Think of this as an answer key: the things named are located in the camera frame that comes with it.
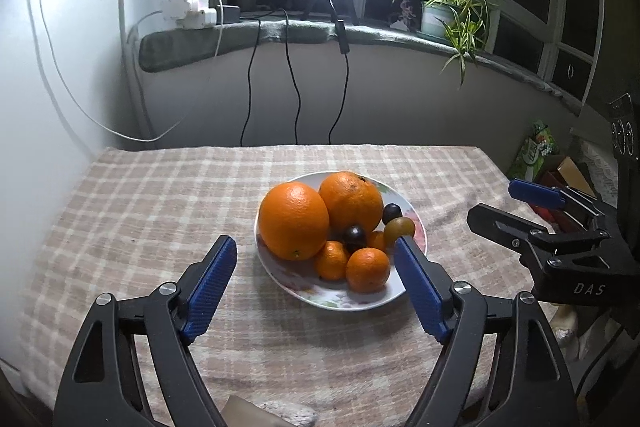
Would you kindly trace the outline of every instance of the black cable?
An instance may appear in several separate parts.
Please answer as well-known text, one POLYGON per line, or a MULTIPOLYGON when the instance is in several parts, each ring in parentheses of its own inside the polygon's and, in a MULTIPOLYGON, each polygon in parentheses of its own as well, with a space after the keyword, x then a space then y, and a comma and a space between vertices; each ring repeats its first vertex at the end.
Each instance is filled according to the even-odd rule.
POLYGON ((300 90, 298 89, 298 84, 296 83, 296 76, 293 74, 291 58, 289 57, 289 14, 285 9, 282 9, 282 11, 284 12, 284 16, 287 19, 287 27, 284 33, 284 49, 287 55, 287 64, 289 65, 289 71, 291 73, 291 81, 293 82, 293 87, 296 88, 296 94, 298 95, 298 112, 296 113, 296 123, 293 127, 293 132, 296 137, 296 145, 300 145, 298 142, 298 120, 300 119, 300 111, 302 110, 302 97, 300 96, 300 90))
POLYGON ((622 334, 622 332, 624 330, 625 330, 625 327, 624 326, 620 326, 618 328, 618 331, 616 331, 613 334, 613 337, 611 337, 611 340, 606 344, 606 346, 604 346, 602 348, 602 351, 598 353, 598 356, 595 359, 593 359, 593 362, 591 362, 589 364, 589 367, 587 367, 587 370, 584 372, 584 375, 582 375, 582 378, 580 378, 580 382, 578 383, 578 387, 575 388, 575 398, 576 399, 578 399, 578 397, 580 396, 580 393, 582 392, 582 388, 584 387, 584 384, 587 382, 587 378, 591 374, 591 371, 593 371, 593 368, 596 367, 596 364, 598 362, 600 362, 600 360, 606 354, 606 352, 609 349, 611 349, 613 344, 616 343, 616 340, 618 339, 618 337, 622 334))
POLYGON ((258 34, 255 38, 254 52, 251 54, 251 60, 249 60, 249 68, 246 71, 246 79, 249 84, 249 110, 246 114, 246 120, 244 120, 244 127, 242 127, 242 134, 240 135, 240 147, 244 145, 244 132, 246 131, 246 126, 249 124, 249 119, 251 118, 251 95, 252 95, 252 87, 251 87, 251 66, 254 64, 255 52, 258 49, 258 44, 260 43, 260 28, 262 26, 262 21, 258 18, 258 34))
POLYGON ((284 35, 284 49, 287 55, 287 65, 289 66, 289 72, 291 73, 291 81, 293 82, 293 87, 296 89, 296 94, 298 96, 298 112, 296 113, 296 123, 294 124, 293 132, 296 138, 296 145, 300 145, 298 141, 298 120, 300 119, 300 112, 302 110, 302 97, 300 96, 300 90, 298 89, 298 83, 296 82, 296 75, 293 73, 293 66, 291 66, 291 57, 289 56, 289 13, 287 13, 287 11, 283 8, 278 8, 277 10, 273 10, 269 13, 265 13, 264 15, 244 19, 247 21, 258 21, 258 36, 255 39, 254 52, 251 55, 251 60, 249 61, 249 68, 247 70, 247 81, 249 84, 249 110, 246 115, 244 127, 242 128, 242 135, 240 136, 240 147, 242 147, 244 143, 244 132, 246 131, 246 126, 247 124, 249 124, 249 119, 251 118, 251 102, 252 102, 251 67, 254 64, 255 52, 258 49, 258 44, 260 43, 260 24, 261 24, 260 19, 262 17, 272 15, 278 11, 283 12, 284 17, 287 20, 287 26, 286 26, 285 35, 284 35))
POLYGON ((269 15, 273 15, 277 11, 280 11, 280 10, 272 10, 269 13, 263 13, 262 15, 258 15, 257 17, 240 17, 240 20, 241 21, 259 21, 263 17, 268 17, 269 15))
POLYGON ((338 125, 338 122, 340 121, 340 117, 342 116, 342 112, 344 111, 344 102, 345 100, 347 100, 347 88, 349 87, 349 57, 347 55, 344 55, 344 61, 347 64, 347 75, 344 78, 344 92, 342 94, 342 104, 340 105, 340 112, 338 113, 338 118, 335 119, 334 125, 331 127, 331 131, 329 131, 329 138, 328 138, 328 142, 329 145, 331 145, 331 135, 334 132, 335 126, 338 125))

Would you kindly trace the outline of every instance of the dark grape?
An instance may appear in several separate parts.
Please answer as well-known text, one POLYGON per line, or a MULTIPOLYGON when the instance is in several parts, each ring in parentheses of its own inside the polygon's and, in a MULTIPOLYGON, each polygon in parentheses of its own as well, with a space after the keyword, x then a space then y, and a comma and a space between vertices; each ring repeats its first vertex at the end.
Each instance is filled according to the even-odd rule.
POLYGON ((346 249, 353 253, 360 248, 367 246, 367 233, 360 225, 353 225, 344 231, 342 234, 342 242, 346 249))
POLYGON ((402 217, 402 208, 395 203, 389 203, 382 211, 382 222, 387 225, 389 221, 396 219, 396 217, 402 217))

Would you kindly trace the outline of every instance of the white plate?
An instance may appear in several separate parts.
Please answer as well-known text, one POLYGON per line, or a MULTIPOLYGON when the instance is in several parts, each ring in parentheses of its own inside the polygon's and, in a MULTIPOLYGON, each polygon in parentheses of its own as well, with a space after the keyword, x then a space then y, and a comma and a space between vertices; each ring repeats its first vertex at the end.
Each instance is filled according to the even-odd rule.
MULTIPOLYGON (((332 172, 313 172, 291 181, 302 182, 318 190, 322 181, 329 174, 332 172)), ((415 242, 426 253, 424 226, 411 203, 388 185, 371 178, 369 180, 375 183, 380 190, 385 205, 389 203, 399 205, 402 209, 402 215, 414 220, 415 242)), ((383 229, 384 225, 380 222, 377 230, 383 229)), ((320 279, 314 271, 313 259, 309 261, 283 261, 274 256, 260 237, 257 215, 255 216, 254 236, 258 258, 276 284, 287 293, 318 308, 348 312, 370 310, 383 306, 404 293, 404 286, 393 264, 393 259, 391 259, 391 274, 386 281, 385 288, 376 293, 362 294, 351 291, 346 281, 332 283, 320 279)))

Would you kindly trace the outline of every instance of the table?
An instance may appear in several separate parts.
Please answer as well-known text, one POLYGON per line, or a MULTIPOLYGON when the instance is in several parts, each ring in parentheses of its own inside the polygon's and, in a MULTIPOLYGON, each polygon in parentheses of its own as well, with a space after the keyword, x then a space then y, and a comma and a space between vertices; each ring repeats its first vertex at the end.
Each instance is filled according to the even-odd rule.
MULTIPOLYGON (((404 195, 425 225, 428 257, 454 280, 510 298, 531 288, 515 253, 466 227, 466 212, 479 202, 542 224, 509 197, 507 179, 477 148, 109 149, 71 195, 34 264, 20 332, 28 389, 53 407, 95 296, 146 295, 177 280, 227 234, 238 244, 238 266, 209 331, 191 346, 218 407, 236 394, 254 403, 306 405, 322 427, 404 425, 441 348, 422 331, 408 297, 368 312, 317 309, 277 287, 255 254, 255 214, 269 188, 307 172, 341 169, 404 195)), ((472 397, 491 364, 492 339, 485 339, 472 397)), ((138 352, 154 415, 169 423, 148 346, 139 343, 138 352)))

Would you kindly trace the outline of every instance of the white cord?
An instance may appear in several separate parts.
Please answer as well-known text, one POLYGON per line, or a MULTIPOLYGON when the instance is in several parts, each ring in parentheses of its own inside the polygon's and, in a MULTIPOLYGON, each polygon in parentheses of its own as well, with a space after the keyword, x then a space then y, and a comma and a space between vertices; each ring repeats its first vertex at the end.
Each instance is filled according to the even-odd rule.
POLYGON ((155 12, 151 12, 146 14, 144 17, 142 17, 142 19, 140 19, 138 22, 136 22, 131 29, 129 30, 129 33, 127 34, 127 40, 125 41, 125 44, 129 44, 129 41, 131 40, 131 35, 133 35, 133 31, 138 29, 138 26, 140 26, 142 24, 142 21, 145 21, 147 19, 149 19, 149 17, 151 17, 152 15, 158 15, 162 13, 162 10, 156 10, 155 12))
MULTIPOLYGON (((220 50, 220 42, 222 41, 222 31, 223 31, 223 28, 224 28, 224 21, 225 21, 225 14, 224 14, 223 6, 222 6, 222 0, 218 0, 218 3, 220 4, 220 32, 219 32, 219 35, 218 35, 218 44, 216 45, 216 51, 215 51, 215 53, 213 55, 213 59, 215 59, 218 56, 218 51, 220 50)), ((80 105, 78 100, 76 100, 76 97, 73 95, 73 93, 69 89, 69 86, 66 84, 65 79, 62 76, 62 72, 60 71, 60 67, 58 65, 58 60, 56 58, 56 54, 53 51, 53 42, 51 41, 51 34, 49 33, 49 27, 47 26, 47 22, 44 19, 44 10, 42 9, 42 0, 38 0, 38 4, 40 6, 40 17, 42 18, 42 24, 44 26, 44 31, 45 31, 45 33, 47 35, 47 41, 49 42, 49 49, 51 50, 51 58, 53 60, 53 65, 56 68, 56 72, 58 73, 58 76, 60 77, 60 81, 62 81, 62 85, 65 86, 65 90, 68 93, 69 97, 71 97, 71 100, 73 100, 73 102, 76 104, 76 106, 78 106, 78 109, 82 112, 82 114, 84 114, 85 117, 87 117, 89 120, 94 122, 96 125, 102 127, 105 131, 108 131, 111 134, 114 134, 115 136, 119 136, 120 138, 124 138, 126 140, 131 140, 133 142, 153 143, 153 142, 156 142, 159 139, 163 138, 164 136, 169 134, 172 130, 174 130, 176 127, 178 127, 191 114, 191 111, 193 110, 195 105, 198 102, 201 102, 200 96, 198 96, 196 98, 196 101, 193 103, 193 105, 191 105, 191 107, 189 108, 187 113, 185 113, 185 115, 182 118, 180 118, 180 120, 178 120, 175 124, 173 124, 171 127, 169 127, 169 129, 164 131, 164 133, 162 133, 160 136, 158 136, 158 137, 156 137, 154 139, 151 139, 151 140, 144 140, 144 139, 141 139, 141 138, 133 138, 131 136, 127 136, 126 134, 122 134, 122 133, 119 133, 117 131, 114 131, 113 129, 110 129, 107 126, 101 124, 100 122, 95 120, 95 118, 91 117, 91 115, 89 115, 87 113, 87 111, 84 110, 84 108, 80 105)), ((156 13, 158 13, 158 12, 153 12, 153 13, 149 13, 148 15, 145 15, 144 17, 142 17, 142 19, 139 20, 139 22, 136 23, 136 25, 134 27, 137 27, 137 25, 140 24, 144 19, 146 19, 147 17, 151 17, 152 15, 155 15, 156 13)))

